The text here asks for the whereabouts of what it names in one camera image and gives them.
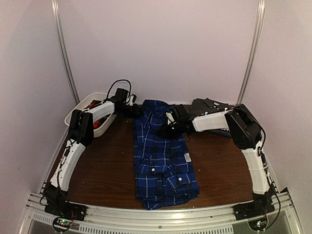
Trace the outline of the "blue plaid long sleeve shirt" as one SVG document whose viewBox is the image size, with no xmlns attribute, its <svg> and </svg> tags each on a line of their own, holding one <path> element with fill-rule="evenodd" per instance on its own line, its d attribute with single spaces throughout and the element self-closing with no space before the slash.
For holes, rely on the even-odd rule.
<svg viewBox="0 0 312 234">
<path fill-rule="evenodd" d="M 199 185 L 183 135 L 162 138 L 157 131 L 171 106 L 144 100 L 143 115 L 133 121 L 136 198 L 147 210 L 182 205 L 199 196 Z"/>
</svg>

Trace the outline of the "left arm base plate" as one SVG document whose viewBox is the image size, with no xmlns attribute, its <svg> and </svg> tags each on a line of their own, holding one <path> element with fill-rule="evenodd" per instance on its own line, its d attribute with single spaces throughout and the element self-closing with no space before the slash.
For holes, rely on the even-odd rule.
<svg viewBox="0 0 312 234">
<path fill-rule="evenodd" d="M 64 197 L 58 197 L 56 200 L 48 200 L 44 211 L 66 219 L 84 221 L 86 206 L 69 203 Z"/>
</svg>

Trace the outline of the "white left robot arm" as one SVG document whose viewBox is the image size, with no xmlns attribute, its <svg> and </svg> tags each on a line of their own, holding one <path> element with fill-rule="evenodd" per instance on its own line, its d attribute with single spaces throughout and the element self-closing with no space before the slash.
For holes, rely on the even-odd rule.
<svg viewBox="0 0 312 234">
<path fill-rule="evenodd" d="M 137 104 L 113 99 L 72 112 L 64 153 L 54 175 L 43 190 L 43 197 L 47 200 L 46 207 L 50 206 L 59 216 L 66 216 L 70 212 L 70 203 L 65 193 L 69 189 L 80 156 L 94 140 L 94 123 L 106 117 L 104 124 L 110 126 L 112 117 L 116 114 L 122 114 L 125 118 L 136 118 L 142 116 L 143 112 Z"/>
</svg>

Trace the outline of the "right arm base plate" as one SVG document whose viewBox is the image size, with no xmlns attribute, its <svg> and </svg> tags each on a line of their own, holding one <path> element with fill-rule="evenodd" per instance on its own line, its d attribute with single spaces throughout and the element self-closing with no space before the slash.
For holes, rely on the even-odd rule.
<svg viewBox="0 0 312 234">
<path fill-rule="evenodd" d="M 234 205 L 233 211 L 236 220 L 244 220 L 262 216 L 266 213 L 274 212 L 275 207 L 272 203 L 264 205 L 261 202 L 252 201 L 248 203 L 240 203 Z"/>
</svg>

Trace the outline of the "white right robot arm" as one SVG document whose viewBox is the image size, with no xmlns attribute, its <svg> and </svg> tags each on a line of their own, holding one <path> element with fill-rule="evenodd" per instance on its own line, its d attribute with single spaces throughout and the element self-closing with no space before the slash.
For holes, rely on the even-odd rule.
<svg viewBox="0 0 312 234">
<path fill-rule="evenodd" d="M 208 130 L 229 130 L 232 140 L 247 162 L 253 185 L 253 202 L 250 211 L 262 214 L 269 206 L 273 190 L 269 179 L 268 163 L 263 147 L 265 132 L 255 117 L 243 104 L 224 108 L 214 113 L 190 115 L 181 104 L 165 113 L 165 123 L 157 131 L 163 138 L 177 138 Z"/>
</svg>

